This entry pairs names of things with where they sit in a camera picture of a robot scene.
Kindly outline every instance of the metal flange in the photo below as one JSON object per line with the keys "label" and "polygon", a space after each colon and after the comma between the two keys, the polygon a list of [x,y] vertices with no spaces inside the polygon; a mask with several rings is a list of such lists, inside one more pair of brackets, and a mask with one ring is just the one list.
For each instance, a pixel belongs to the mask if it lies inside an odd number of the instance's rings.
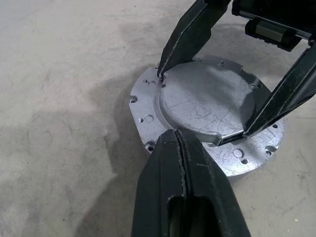
{"label": "metal flange", "polygon": [[149,152],[166,130],[190,130],[225,174],[234,176],[261,166],[281,143],[283,119],[250,139],[218,146],[222,139],[243,132],[269,94],[240,64],[204,56],[168,70],[163,81],[157,69],[147,69],[132,89],[130,109]]}

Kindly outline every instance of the gray floor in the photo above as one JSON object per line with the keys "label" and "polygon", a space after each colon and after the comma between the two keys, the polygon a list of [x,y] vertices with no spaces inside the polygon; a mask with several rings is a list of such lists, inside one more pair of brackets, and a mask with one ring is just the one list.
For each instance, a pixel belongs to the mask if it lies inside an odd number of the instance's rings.
{"label": "gray floor", "polygon": [[[128,108],[192,0],[0,1],[0,235],[127,237],[149,154]],[[230,9],[200,54],[244,65],[269,88],[287,53],[244,34]],[[316,232],[315,99],[286,117],[269,161],[232,179],[254,237]]]}

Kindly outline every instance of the screw hole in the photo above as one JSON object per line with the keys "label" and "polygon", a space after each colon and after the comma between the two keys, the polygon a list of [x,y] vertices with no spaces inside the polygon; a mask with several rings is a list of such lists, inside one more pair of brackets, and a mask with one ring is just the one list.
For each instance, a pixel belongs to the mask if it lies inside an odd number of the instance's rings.
{"label": "screw hole", "polygon": [[233,151],[233,154],[234,154],[234,156],[235,156],[236,158],[242,158],[242,157],[243,157],[243,152],[242,152],[241,149],[235,149],[235,150]]}
{"label": "screw hole", "polygon": [[156,85],[156,82],[155,82],[154,80],[149,81],[149,82],[148,82],[148,85],[150,85],[150,86],[155,86],[155,85]]}
{"label": "screw hole", "polygon": [[136,103],[137,100],[138,100],[137,96],[135,96],[135,95],[131,95],[131,96],[130,96],[130,102],[131,102],[131,103]]}
{"label": "screw hole", "polygon": [[149,141],[145,144],[145,149],[149,152],[152,152],[155,148],[155,143],[153,141]]}
{"label": "screw hole", "polygon": [[269,156],[272,156],[272,153],[277,151],[277,147],[272,146],[272,145],[267,145],[265,148],[266,154]]}
{"label": "screw hole", "polygon": [[247,159],[242,159],[242,160],[241,160],[241,163],[243,163],[243,164],[248,164],[248,160],[247,160]]}

